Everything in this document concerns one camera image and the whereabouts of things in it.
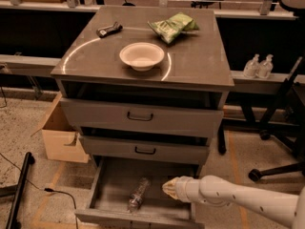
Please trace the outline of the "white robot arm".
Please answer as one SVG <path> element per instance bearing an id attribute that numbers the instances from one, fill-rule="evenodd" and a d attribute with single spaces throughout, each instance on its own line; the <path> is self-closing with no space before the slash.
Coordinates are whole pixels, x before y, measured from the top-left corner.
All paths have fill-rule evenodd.
<path id="1" fill-rule="evenodd" d="M 216 176 L 175 177 L 162 185 L 165 194 L 186 203 L 225 206 L 234 203 L 289 229 L 305 229 L 305 189 L 297 195 L 230 183 Z"/>

